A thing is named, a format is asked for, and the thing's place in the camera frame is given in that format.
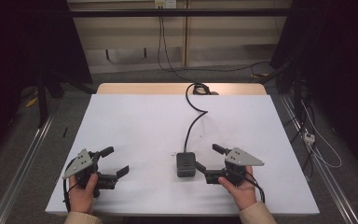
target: white table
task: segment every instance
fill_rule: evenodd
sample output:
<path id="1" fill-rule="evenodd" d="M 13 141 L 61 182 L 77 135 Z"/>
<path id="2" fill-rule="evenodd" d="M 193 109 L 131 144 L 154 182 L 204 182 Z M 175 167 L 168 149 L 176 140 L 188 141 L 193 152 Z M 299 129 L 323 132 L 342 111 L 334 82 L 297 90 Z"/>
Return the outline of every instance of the white table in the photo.
<path id="1" fill-rule="evenodd" d="M 209 113 L 193 127 L 187 151 L 208 169 L 224 167 L 212 144 L 239 147 L 265 165 L 254 175 L 272 214 L 309 215 L 319 209 L 301 172 L 276 109 L 268 95 L 190 96 Z M 96 94 L 89 103 L 66 164 L 82 149 L 114 147 L 99 171 L 115 174 L 130 166 L 113 190 L 102 189 L 96 214 L 112 216 L 236 216 L 238 208 L 220 185 L 207 185 L 202 173 L 176 176 L 175 155 L 183 150 L 188 126 L 199 114 L 183 94 Z M 48 213 L 65 215 L 62 180 Z"/>

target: hand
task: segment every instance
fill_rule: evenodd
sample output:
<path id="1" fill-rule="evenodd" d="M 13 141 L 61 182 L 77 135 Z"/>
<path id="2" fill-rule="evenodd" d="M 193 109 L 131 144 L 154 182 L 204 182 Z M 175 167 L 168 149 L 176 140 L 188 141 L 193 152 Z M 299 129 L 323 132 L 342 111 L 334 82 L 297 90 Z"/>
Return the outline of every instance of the hand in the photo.
<path id="1" fill-rule="evenodd" d="M 246 166 L 246 171 L 252 175 L 252 166 Z M 252 180 L 252 177 L 249 174 L 246 174 L 246 177 Z M 224 177 L 219 177 L 218 181 L 232 195 L 235 204 L 240 210 L 243 210 L 256 203 L 255 186 L 248 181 L 243 181 L 243 183 L 237 187 L 232 185 L 231 182 L 229 182 Z"/>
<path id="2" fill-rule="evenodd" d="M 92 192 L 94 191 L 97 182 L 98 176 L 93 174 L 89 178 L 86 188 L 82 189 L 80 186 L 76 185 L 76 178 L 74 175 L 69 177 L 69 186 L 74 186 L 69 191 L 72 212 L 92 214 L 92 204 L 94 200 Z"/>

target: metal rail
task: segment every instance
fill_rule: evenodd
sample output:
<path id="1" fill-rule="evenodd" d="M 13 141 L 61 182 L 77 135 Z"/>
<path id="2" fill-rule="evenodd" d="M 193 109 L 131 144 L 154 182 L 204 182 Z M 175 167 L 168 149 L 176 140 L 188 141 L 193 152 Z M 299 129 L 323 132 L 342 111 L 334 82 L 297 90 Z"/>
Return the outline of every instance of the metal rail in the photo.
<path id="1" fill-rule="evenodd" d="M 33 14 L 72 17 L 286 17 L 307 16 L 311 8 L 166 8 L 166 9 L 82 9 L 71 11 L 30 12 Z"/>
<path id="2" fill-rule="evenodd" d="M 10 210 L 13 207 L 14 202 L 16 202 L 16 199 L 21 191 L 22 184 L 24 183 L 31 166 L 34 163 L 34 158 L 36 157 L 37 152 L 39 151 L 39 148 L 41 147 L 43 140 L 48 133 L 48 129 L 51 125 L 54 115 L 58 110 L 59 104 L 59 102 L 53 104 L 52 111 L 48 116 L 48 120 L 40 129 L 36 131 L 32 144 L 29 146 L 19 169 L 11 180 L 3 198 L 0 201 L 0 224 L 4 224 L 7 221 Z"/>
<path id="3" fill-rule="evenodd" d="M 298 123 L 298 120 L 296 119 L 296 114 L 293 111 L 294 105 L 292 101 L 287 95 L 281 95 L 281 99 L 284 106 L 286 107 L 289 116 L 293 120 L 297 131 L 299 132 L 300 124 Z M 322 157 L 317 147 L 315 147 L 314 151 L 315 153 L 318 153 L 320 157 Z M 327 165 L 325 165 L 323 162 L 321 162 L 315 155 L 312 154 L 312 157 L 316 168 L 321 174 L 322 180 L 324 181 L 327 189 L 329 190 L 333 198 L 333 201 L 335 202 L 345 222 L 348 224 L 356 224 L 356 223 L 358 224 L 358 217 L 356 216 L 356 213 L 354 212 L 354 209 L 352 208 L 351 203 L 348 200 L 347 196 L 345 195 L 344 191 L 339 186 L 338 182 L 336 181 L 333 174 L 331 173 L 330 168 Z"/>

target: sleeve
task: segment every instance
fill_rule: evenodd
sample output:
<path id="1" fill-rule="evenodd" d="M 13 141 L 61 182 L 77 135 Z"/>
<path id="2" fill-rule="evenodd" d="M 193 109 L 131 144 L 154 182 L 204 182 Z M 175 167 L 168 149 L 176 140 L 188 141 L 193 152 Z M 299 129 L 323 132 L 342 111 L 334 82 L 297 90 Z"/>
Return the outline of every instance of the sleeve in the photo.
<path id="1" fill-rule="evenodd" d="M 102 221 L 89 214 L 70 212 L 65 220 L 65 224 L 101 224 Z"/>
<path id="2" fill-rule="evenodd" d="M 276 224 L 274 217 L 262 202 L 240 211 L 242 224 Z"/>

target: black cable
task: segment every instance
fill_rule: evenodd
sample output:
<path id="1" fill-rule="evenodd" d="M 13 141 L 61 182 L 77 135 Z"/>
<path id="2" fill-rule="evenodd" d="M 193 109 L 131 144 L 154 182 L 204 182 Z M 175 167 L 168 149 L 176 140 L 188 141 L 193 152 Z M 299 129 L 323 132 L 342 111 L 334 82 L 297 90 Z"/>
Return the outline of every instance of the black cable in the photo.
<path id="1" fill-rule="evenodd" d="M 296 140 L 296 138 L 298 138 L 299 134 L 301 133 L 301 131 L 296 132 L 296 135 L 293 136 L 292 140 L 290 140 L 290 144 L 293 144 L 293 142 Z"/>
<path id="2" fill-rule="evenodd" d="M 251 80 L 249 80 L 249 83 L 252 83 L 253 79 L 255 78 L 255 72 L 252 66 L 251 66 L 251 72 L 252 72 L 252 76 L 251 76 Z"/>
<path id="3" fill-rule="evenodd" d="M 290 120 L 287 120 L 286 122 L 282 123 L 282 126 L 283 127 L 286 127 L 287 125 L 289 125 L 290 123 L 292 123 L 295 119 L 297 119 L 297 117 L 294 117 Z"/>
<path id="4" fill-rule="evenodd" d="M 170 66 L 171 70 L 167 70 L 165 68 L 163 68 L 161 66 L 161 63 L 159 61 L 159 50 L 161 48 L 161 37 L 163 38 L 163 41 L 164 41 L 164 49 L 165 49 L 165 56 L 167 58 L 167 61 L 168 61 L 168 65 Z M 158 65 L 159 67 L 163 70 L 163 71 L 166 71 L 166 72 L 173 72 L 177 77 L 183 79 L 183 80 L 186 80 L 186 81 L 189 81 L 189 82 L 197 82 L 193 79 L 190 79 L 190 78 L 186 78 L 186 77 L 182 77 L 180 76 L 177 71 L 175 71 L 173 68 L 172 68 L 172 65 L 171 65 L 171 62 L 170 62 L 170 57 L 168 57 L 168 51 L 167 51 L 167 43 L 165 41 L 165 28 L 164 28 L 164 19 L 162 17 L 159 17 L 159 42 L 158 42 Z"/>
<path id="5" fill-rule="evenodd" d="M 68 168 L 72 165 L 72 162 L 74 162 L 74 160 L 75 160 L 75 159 L 72 159 L 72 160 L 68 163 L 68 165 L 66 166 L 65 171 L 68 170 Z M 77 183 L 76 183 L 75 185 L 73 185 L 71 188 L 69 188 L 69 190 L 66 190 L 66 180 L 63 180 L 62 183 L 63 183 L 63 201 L 65 202 L 66 210 L 67 210 L 68 212 L 70 212 L 70 211 L 71 211 L 71 203 L 70 203 L 70 201 L 69 201 L 69 191 L 70 191 L 74 186 L 76 186 Z"/>
<path id="6" fill-rule="evenodd" d="M 205 110 L 201 110 L 201 109 L 198 109 L 196 108 L 193 104 L 191 104 L 190 100 L 188 99 L 188 90 L 192 87 L 192 86 L 200 86 L 200 87 L 204 87 L 206 88 L 205 90 L 208 90 L 209 91 L 209 88 L 205 85 L 205 84 L 202 84 L 202 83 L 192 83 L 190 84 L 187 89 L 186 89 L 186 100 L 187 102 L 190 104 L 191 107 L 193 107 L 193 109 L 201 112 L 201 114 L 193 120 L 193 122 L 191 123 L 190 127 L 188 128 L 188 131 L 187 131 L 187 135 L 186 135 L 186 140 L 185 140 L 185 145 L 184 145 L 184 152 L 187 151 L 187 142 L 188 142 L 188 137 L 190 136 L 190 132 L 191 132 L 191 129 L 193 128 L 193 125 L 197 122 L 197 120 L 199 120 L 202 116 L 206 115 L 208 113 L 208 111 L 205 111 Z"/>
<path id="7" fill-rule="evenodd" d="M 316 127 L 316 120 L 315 120 L 315 113 L 313 111 L 313 107 L 311 105 L 309 105 L 309 108 L 310 108 L 310 112 L 312 113 L 312 120 L 310 122 L 313 123 L 313 125 L 311 125 L 311 129 L 312 129 L 312 134 L 315 135 L 316 137 L 316 134 L 315 134 L 315 128 L 314 126 Z"/>
<path id="8" fill-rule="evenodd" d="M 170 66 L 170 69 L 166 69 L 164 67 L 162 67 L 161 65 L 161 61 L 159 60 L 159 51 L 161 49 L 161 38 L 163 39 L 163 43 L 164 43 L 164 51 L 165 51 L 165 55 L 168 61 L 168 65 Z M 181 69 L 173 69 L 172 65 L 171 65 L 171 61 L 170 58 L 168 56 L 168 51 L 167 51 L 167 43 L 165 40 L 165 26 L 164 26 L 164 19 L 162 17 L 159 18 L 159 41 L 158 41 L 158 66 L 161 68 L 161 70 L 166 71 L 166 72 L 174 72 L 179 78 L 182 78 L 184 80 L 190 81 L 190 82 L 197 82 L 195 80 L 191 80 L 189 78 L 185 78 L 180 76 L 179 74 L 177 74 L 177 72 L 180 71 L 209 71 L 209 72 L 235 72 L 235 71 L 240 71 L 240 70 L 244 70 L 247 68 L 251 68 L 252 69 L 252 79 L 253 80 L 253 67 L 257 64 L 261 64 L 261 63 L 269 63 L 269 62 L 258 62 L 258 63 L 253 63 L 251 65 L 247 65 L 241 68 L 234 68 L 234 69 L 227 69 L 227 70 L 219 70 L 219 69 L 208 69 L 208 68 L 181 68 Z"/>
<path id="9" fill-rule="evenodd" d="M 314 114 L 314 112 L 313 112 L 312 106 L 310 105 L 310 101 L 308 101 L 308 106 L 307 106 L 307 107 L 310 108 L 311 113 L 312 113 L 312 117 L 311 117 L 312 120 L 310 120 L 310 122 L 312 122 L 312 123 L 315 125 L 315 123 L 314 123 L 314 122 L 315 122 L 315 114 Z M 312 126 L 312 129 L 311 129 L 311 133 L 312 133 L 313 136 L 315 137 L 315 142 L 314 142 L 313 145 L 311 146 L 311 147 L 312 147 L 312 150 L 311 150 L 311 151 L 308 151 L 308 150 L 307 150 L 307 144 L 304 142 L 304 147 L 305 147 L 305 149 L 306 149 L 307 152 L 308 152 L 308 157 L 307 157 L 306 161 L 304 162 L 304 164 L 303 164 L 303 166 L 302 166 L 302 171 L 304 172 L 305 169 L 307 168 L 308 163 L 310 162 L 310 177 L 313 176 L 312 154 L 313 154 L 313 151 L 315 150 L 315 146 L 316 146 L 316 135 L 315 135 L 315 129 L 313 128 L 313 126 Z"/>
<path id="10" fill-rule="evenodd" d="M 193 89 L 193 95 L 211 95 L 211 91 L 209 90 L 209 87 L 205 84 L 201 83 L 195 83 L 194 89 Z"/>
<path id="11" fill-rule="evenodd" d="M 260 192 L 260 199 L 263 203 L 266 203 L 266 195 L 264 194 L 264 190 L 258 185 L 257 180 L 255 180 L 255 177 L 253 175 L 251 175 L 250 173 L 246 172 L 245 175 L 240 175 L 236 172 L 230 172 L 230 174 L 234 174 L 237 177 L 242 178 L 243 180 L 251 183 L 253 186 L 255 186 L 256 188 L 258 188 L 258 191 Z"/>

